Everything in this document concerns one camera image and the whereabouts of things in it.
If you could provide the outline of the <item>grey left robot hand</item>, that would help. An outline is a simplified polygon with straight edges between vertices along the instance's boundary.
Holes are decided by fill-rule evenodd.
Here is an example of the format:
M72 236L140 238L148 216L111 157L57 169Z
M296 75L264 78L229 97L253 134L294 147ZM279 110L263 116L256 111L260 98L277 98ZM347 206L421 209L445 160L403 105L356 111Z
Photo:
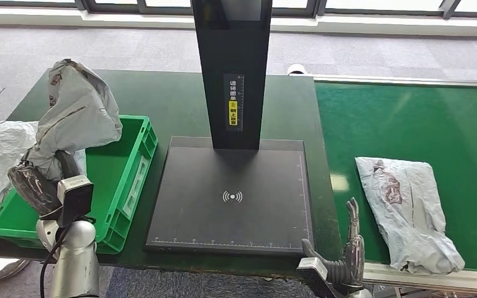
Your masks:
M39 215L41 220L58 220L63 204L57 197L57 183L48 180L39 169L28 161L30 151L26 151L18 165L7 172L16 192Z

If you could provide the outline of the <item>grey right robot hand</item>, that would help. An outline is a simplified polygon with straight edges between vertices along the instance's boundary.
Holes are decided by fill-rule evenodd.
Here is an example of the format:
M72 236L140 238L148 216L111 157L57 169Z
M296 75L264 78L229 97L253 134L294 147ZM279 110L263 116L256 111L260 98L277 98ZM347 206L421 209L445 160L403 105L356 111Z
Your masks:
M348 210L349 227L342 259L335 261L327 260L313 249L312 244L308 239L303 238L301 240L303 253L307 257L318 258L328 271L333 271L334 268L357 269L362 271L364 268L365 249L364 239L360 235L358 202L352 197L346 202L346 207Z

